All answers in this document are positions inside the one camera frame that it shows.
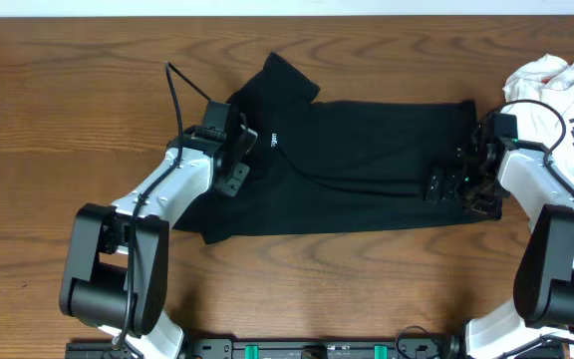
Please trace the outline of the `black polo shirt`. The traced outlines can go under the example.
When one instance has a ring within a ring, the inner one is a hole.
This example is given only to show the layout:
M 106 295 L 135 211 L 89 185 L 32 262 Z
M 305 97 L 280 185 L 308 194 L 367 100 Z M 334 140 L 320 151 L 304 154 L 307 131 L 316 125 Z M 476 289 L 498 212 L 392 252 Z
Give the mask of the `black polo shirt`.
M 176 228 L 207 243 L 235 235 L 380 231 L 476 223 L 456 188 L 475 103 L 321 102 L 277 54 L 229 103 L 257 134 L 236 195 L 209 191 Z

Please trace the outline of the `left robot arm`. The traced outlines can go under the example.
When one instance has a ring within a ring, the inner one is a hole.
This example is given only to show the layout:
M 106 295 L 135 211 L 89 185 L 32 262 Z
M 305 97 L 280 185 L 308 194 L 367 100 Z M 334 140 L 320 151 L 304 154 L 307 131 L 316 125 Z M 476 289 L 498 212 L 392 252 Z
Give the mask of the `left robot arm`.
M 162 162 L 110 205 L 87 203 L 75 216 L 59 297 L 61 311 L 111 335 L 74 342 L 69 358 L 177 358 L 184 333 L 163 307 L 169 233 L 211 190 L 237 194 L 257 134 L 193 127 L 169 142 Z

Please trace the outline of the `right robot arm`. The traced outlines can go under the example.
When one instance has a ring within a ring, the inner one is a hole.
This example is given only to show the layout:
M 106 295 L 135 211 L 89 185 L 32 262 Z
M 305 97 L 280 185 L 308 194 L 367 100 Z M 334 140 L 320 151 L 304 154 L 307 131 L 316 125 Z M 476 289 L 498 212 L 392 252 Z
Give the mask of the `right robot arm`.
M 511 299 L 472 319 L 461 336 L 398 336 L 402 358 L 561 358 L 574 347 L 574 184 L 542 144 L 496 137 L 476 141 L 462 169 L 430 173 L 428 201 L 456 199 L 498 213 L 513 195 L 531 222 Z

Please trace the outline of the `white t-shirt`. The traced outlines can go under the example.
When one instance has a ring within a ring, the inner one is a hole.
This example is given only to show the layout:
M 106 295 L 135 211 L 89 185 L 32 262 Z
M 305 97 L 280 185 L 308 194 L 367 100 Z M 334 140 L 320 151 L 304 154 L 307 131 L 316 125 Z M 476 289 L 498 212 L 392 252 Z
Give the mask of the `white t-shirt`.
M 574 62 L 546 55 L 515 73 L 503 88 L 505 104 L 495 113 L 515 115 L 518 140 L 544 145 L 574 184 Z M 564 352 L 574 358 L 574 347 Z

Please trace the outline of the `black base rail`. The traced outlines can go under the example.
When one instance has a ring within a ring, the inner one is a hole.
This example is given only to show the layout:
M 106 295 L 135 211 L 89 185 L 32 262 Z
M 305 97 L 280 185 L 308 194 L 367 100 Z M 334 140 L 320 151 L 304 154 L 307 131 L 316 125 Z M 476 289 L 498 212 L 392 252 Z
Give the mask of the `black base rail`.
M 111 342 L 76 339 L 66 345 L 66 359 L 168 358 L 168 359 L 394 359 L 466 356 L 454 337 L 410 335 L 400 339 L 330 340 L 236 340 L 229 338 L 126 339 L 122 349 Z

